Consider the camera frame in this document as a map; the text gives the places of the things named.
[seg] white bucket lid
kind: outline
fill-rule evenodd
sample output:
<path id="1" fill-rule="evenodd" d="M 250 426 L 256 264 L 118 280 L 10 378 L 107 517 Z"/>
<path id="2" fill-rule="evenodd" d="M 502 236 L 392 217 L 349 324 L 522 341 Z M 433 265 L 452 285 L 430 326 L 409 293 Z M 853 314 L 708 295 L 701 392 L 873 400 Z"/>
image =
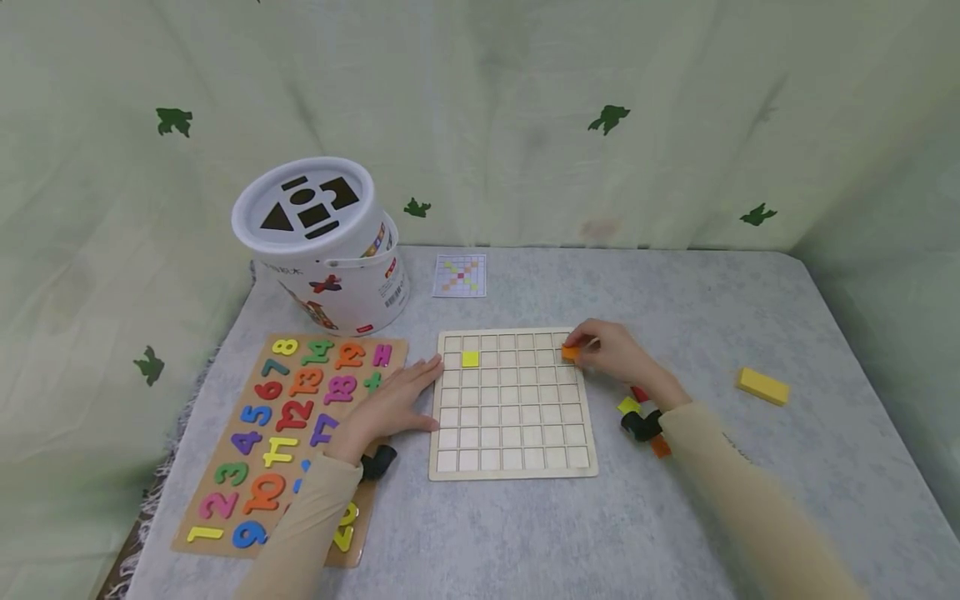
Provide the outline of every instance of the white bucket lid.
<path id="1" fill-rule="evenodd" d="M 348 240 L 377 210 L 373 179 L 346 158 L 316 156 L 271 169 L 233 205 L 233 233 L 255 252 L 316 255 Z"/>

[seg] table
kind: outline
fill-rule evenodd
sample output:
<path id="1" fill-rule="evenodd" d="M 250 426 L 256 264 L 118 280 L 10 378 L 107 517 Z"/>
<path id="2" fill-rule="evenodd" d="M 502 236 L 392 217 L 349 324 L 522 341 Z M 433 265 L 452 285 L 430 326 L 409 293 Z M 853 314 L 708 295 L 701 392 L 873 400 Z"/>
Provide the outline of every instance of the table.
<path id="1" fill-rule="evenodd" d="M 486 252 L 483 299 L 430 297 L 438 253 Z M 412 298 L 377 335 L 410 342 L 408 364 L 444 329 L 620 321 L 736 445 L 773 471 L 825 528 L 874 598 L 948 598 L 960 543 L 798 260 L 775 252 L 404 247 Z M 130 598 L 227 598 L 248 562 L 177 554 L 180 518 L 260 351 L 275 331 L 315 326 L 257 269 L 197 398 L 133 576 Z M 778 408 L 737 391 L 749 366 L 792 386 Z M 750 573 L 673 459 L 619 428 L 623 386 L 588 377 L 595 478 L 430 482 L 427 435 L 394 437 L 363 560 L 329 569 L 318 598 L 742 598 Z M 432 402 L 432 386 L 419 400 Z M 323 557 L 317 558 L 321 564 Z"/>

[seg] bucket handle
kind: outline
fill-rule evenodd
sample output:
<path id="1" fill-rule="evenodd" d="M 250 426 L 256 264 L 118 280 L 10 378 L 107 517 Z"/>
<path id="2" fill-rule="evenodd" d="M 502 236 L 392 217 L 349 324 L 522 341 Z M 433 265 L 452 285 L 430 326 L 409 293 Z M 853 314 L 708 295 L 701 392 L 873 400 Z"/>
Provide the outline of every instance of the bucket handle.
<path id="1" fill-rule="evenodd" d="M 382 254 L 375 256 L 363 256 L 362 258 L 329 258 L 324 261 L 324 265 L 330 269 L 366 269 L 373 265 L 380 264 L 394 258 L 396 249 L 400 247 L 400 232 L 396 228 L 394 219 L 383 211 L 384 220 L 387 222 L 387 231 L 394 237 L 394 246 Z"/>

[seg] sleeve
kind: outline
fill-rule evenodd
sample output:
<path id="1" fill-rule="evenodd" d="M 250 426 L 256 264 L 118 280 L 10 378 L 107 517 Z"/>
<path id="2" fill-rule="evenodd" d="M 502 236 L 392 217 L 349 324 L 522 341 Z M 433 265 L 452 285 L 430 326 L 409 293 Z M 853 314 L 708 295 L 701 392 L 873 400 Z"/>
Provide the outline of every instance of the sleeve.
<path id="1" fill-rule="evenodd" d="M 234 599 L 316 597 L 333 532 L 362 475 L 362 468 L 318 453 L 300 483 L 297 500 L 253 560 Z"/>
<path id="2" fill-rule="evenodd" d="M 713 506 L 771 598 L 866 598 L 816 524 L 692 402 L 660 417 L 673 456 Z"/>

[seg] shape sorter bucket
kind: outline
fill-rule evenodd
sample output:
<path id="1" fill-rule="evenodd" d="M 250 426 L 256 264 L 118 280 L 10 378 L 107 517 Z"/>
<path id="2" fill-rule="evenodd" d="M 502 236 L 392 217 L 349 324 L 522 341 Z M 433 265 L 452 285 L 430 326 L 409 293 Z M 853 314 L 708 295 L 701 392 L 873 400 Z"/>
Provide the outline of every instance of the shape sorter bucket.
<path id="1" fill-rule="evenodd" d="M 376 201 L 373 179 L 345 158 L 288 162 L 247 186 L 233 233 L 332 335 L 373 333 L 410 298 L 399 232 Z"/>

